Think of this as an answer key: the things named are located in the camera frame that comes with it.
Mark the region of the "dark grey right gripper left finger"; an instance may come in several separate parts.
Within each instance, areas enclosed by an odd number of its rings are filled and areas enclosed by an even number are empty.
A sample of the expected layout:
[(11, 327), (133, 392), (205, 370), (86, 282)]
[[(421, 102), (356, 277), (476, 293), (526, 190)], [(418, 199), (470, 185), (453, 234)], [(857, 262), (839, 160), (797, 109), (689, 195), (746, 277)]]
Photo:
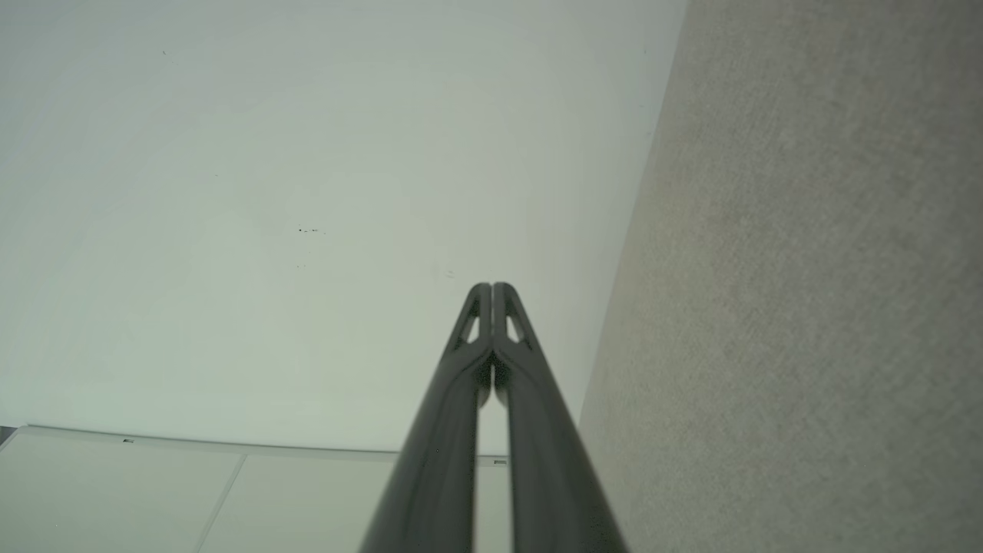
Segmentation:
[(479, 283), (465, 297), (360, 551), (471, 552), (491, 325), (492, 287)]

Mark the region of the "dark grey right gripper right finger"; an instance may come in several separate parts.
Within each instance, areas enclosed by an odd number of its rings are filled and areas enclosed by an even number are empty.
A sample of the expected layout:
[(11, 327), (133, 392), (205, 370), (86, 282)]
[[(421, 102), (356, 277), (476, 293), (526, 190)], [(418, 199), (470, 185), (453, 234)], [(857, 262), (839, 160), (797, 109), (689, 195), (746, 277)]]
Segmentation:
[(492, 287), (495, 393), (507, 410), (513, 549), (627, 545), (515, 287)]

